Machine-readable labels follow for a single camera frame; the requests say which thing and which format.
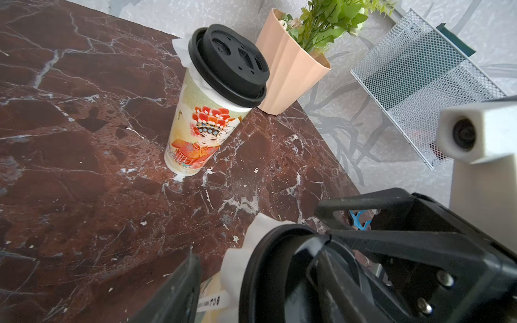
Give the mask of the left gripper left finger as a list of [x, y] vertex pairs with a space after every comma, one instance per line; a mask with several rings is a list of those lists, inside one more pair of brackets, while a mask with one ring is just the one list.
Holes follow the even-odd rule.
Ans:
[[201, 286], [201, 261], [190, 253], [129, 322], [194, 322]]

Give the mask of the round leak-proof paper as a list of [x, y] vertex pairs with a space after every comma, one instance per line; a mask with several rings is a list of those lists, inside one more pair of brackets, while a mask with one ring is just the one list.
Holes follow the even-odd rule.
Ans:
[[274, 228], [292, 225], [291, 221], [277, 221], [265, 214], [259, 213], [250, 224], [242, 248], [229, 248], [223, 258], [220, 283], [228, 293], [229, 304], [223, 309], [217, 322], [238, 322], [238, 306], [240, 291], [246, 267], [259, 242]]
[[201, 76], [201, 74], [197, 71], [196, 67], [194, 66], [194, 63], [188, 51], [189, 41], [190, 39], [187, 37], [176, 38], [172, 41], [173, 49], [179, 57], [181, 65], [188, 70], [195, 83], [198, 86], [201, 86], [201, 88], [204, 90], [211, 90], [212, 87], [204, 80], [204, 78]]

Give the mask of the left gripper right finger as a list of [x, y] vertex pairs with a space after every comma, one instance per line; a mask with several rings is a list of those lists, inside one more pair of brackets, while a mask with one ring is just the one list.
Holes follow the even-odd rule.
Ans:
[[388, 321], [334, 255], [325, 249], [317, 256], [315, 289], [323, 322]]

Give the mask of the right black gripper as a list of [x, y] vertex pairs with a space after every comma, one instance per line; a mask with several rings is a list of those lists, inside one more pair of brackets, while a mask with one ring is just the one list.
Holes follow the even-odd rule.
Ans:
[[[373, 210], [370, 229], [349, 211]], [[393, 322], [515, 322], [516, 257], [432, 198], [390, 188], [321, 200], [315, 215], [382, 265], [377, 308]]]

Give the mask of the printed paper cup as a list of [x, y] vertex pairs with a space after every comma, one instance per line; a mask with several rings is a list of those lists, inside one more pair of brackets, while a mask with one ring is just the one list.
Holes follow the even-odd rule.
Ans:
[[194, 67], [188, 68], [164, 154], [167, 167], [181, 176], [197, 174], [250, 111], [217, 93]]
[[195, 322], [217, 322], [218, 316], [230, 305], [230, 301], [230, 295], [221, 284], [221, 273], [216, 273], [200, 285]]

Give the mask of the black cup lid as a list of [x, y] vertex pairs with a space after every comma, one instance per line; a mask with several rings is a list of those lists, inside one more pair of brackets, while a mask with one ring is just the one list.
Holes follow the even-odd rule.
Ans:
[[317, 288], [321, 252], [335, 257], [346, 273], [354, 252], [330, 235], [298, 225], [280, 225], [260, 239], [244, 273], [239, 322], [326, 322]]
[[244, 108], [264, 101], [269, 66], [261, 51], [233, 29], [221, 24], [197, 29], [188, 53], [197, 72], [223, 98]]

